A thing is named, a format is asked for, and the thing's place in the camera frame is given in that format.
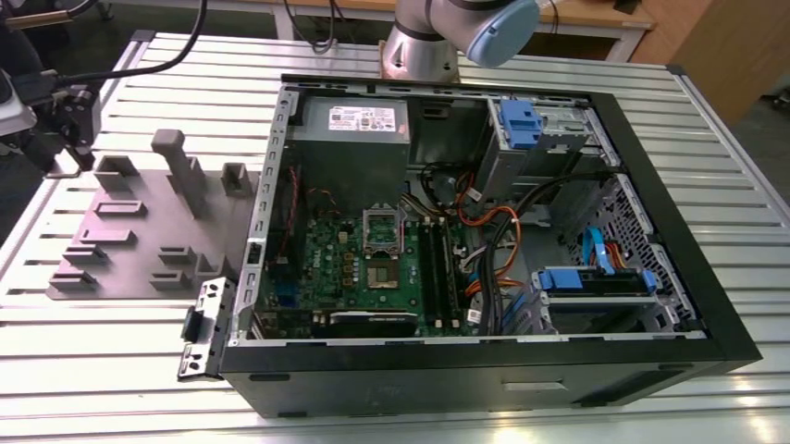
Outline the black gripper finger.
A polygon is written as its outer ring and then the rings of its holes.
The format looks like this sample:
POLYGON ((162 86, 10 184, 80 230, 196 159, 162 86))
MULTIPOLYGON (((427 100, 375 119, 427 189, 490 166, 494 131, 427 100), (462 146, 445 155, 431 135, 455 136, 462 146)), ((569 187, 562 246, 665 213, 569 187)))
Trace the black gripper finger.
POLYGON ((55 119, 68 155, 80 170, 92 170, 92 144, 100 130, 100 93, 94 85, 78 84, 60 92, 55 119))
POLYGON ((55 165, 58 145, 54 139, 39 131, 24 131, 19 136, 20 149, 34 166, 48 174, 55 165))

